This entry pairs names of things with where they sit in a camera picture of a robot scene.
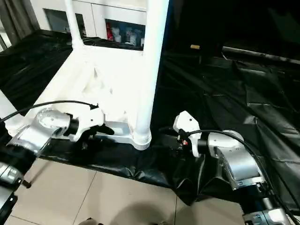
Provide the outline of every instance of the shelf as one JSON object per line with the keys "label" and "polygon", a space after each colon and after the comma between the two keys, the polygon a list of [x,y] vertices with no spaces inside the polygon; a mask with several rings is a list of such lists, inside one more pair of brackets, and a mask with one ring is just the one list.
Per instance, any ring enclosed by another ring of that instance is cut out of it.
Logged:
{"label": "shelf", "polygon": [[143,11],[147,10],[147,0],[76,0],[81,2],[88,2],[98,5],[105,5],[111,7],[126,8],[131,10]]}

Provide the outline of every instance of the white pole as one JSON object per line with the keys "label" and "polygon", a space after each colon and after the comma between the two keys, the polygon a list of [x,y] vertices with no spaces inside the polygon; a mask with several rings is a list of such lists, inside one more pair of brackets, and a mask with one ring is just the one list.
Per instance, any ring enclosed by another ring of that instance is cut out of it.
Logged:
{"label": "white pole", "polygon": [[80,32],[76,20],[76,15],[73,10],[73,3],[72,0],[65,0],[66,4],[66,13],[67,13],[67,21],[69,23],[71,36],[72,36],[72,47],[73,49],[83,47],[83,41],[80,37]]}
{"label": "white pole", "polygon": [[[0,90],[0,118],[4,118],[17,111],[13,104]],[[15,136],[24,127],[24,117],[20,114],[5,121],[5,128],[11,136]]]}
{"label": "white pole", "polygon": [[150,121],[153,108],[161,48],[165,33],[169,0],[148,0],[147,24],[143,51],[144,71],[139,86],[140,100],[134,142],[146,148],[151,141]]}

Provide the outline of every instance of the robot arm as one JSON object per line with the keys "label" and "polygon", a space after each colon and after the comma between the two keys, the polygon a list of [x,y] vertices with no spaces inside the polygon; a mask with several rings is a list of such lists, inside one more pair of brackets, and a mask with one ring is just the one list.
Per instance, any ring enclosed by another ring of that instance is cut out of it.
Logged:
{"label": "robot arm", "polygon": [[[17,197],[14,192],[36,158],[40,157],[51,138],[65,137],[77,141],[90,127],[102,125],[99,109],[84,118],[74,120],[71,115],[57,110],[43,109],[4,148],[0,149],[0,224],[4,224]],[[173,128],[179,132],[178,142],[192,151],[195,157],[210,155],[222,161],[233,191],[240,196],[246,225],[289,225],[284,210],[278,206],[264,175],[251,154],[239,141],[224,134],[207,135],[188,132],[199,130],[198,122],[187,112],[175,120]],[[224,131],[243,139],[234,131]]]}
{"label": "robot arm", "polygon": [[[206,154],[222,162],[229,184],[240,199],[246,225],[290,224],[260,166],[241,142],[214,132],[189,137],[188,132],[199,130],[199,124],[186,111],[177,116],[173,128],[179,132],[177,140],[181,146],[192,151],[195,157]],[[235,131],[223,132],[243,141],[243,137]]]}
{"label": "robot arm", "polygon": [[84,131],[104,123],[99,108],[90,110],[84,118],[53,109],[41,110],[33,122],[24,127],[10,142],[0,147],[0,225],[4,224],[17,201],[14,192],[24,181],[24,175],[55,137],[76,142]]}

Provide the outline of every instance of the cabinet door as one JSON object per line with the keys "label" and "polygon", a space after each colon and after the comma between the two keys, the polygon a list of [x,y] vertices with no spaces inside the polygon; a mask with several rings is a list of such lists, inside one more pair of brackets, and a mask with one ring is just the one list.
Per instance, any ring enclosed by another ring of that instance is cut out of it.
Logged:
{"label": "cabinet door", "polygon": [[105,20],[146,25],[147,13],[125,8],[92,4],[96,34],[107,39]]}
{"label": "cabinet door", "polygon": [[[39,26],[43,30],[69,32],[64,0],[30,0]],[[92,6],[87,2],[73,1],[77,23],[83,37],[95,37],[96,30]]]}

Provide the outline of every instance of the white cabinet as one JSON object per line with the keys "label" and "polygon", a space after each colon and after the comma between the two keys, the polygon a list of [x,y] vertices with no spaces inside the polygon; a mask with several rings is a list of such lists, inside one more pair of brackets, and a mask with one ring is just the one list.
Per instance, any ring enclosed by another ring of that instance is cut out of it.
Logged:
{"label": "white cabinet", "polygon": [[[64,0],[30,1],[41,29],[69,31]],[[147,0],[74,0],[73,7],[83,36],[107,39],[107,22],[112,22],[114,26],[128,23],[127,27],[142,30],[143,33],[146,3]]]}
{"label": "white cabinet", "polygon": [[[30,1],[41,29],[69,31],[64,0]],[[81,33],[87,37],[96,37],[91,3],[73,1],[73,7]]]}
{"label": "white cabinet", "polygon": [[92,4],[96,34],[100,38],[107,38],[106,21],[126,22],[146,25],[147,13],[126,8]]}

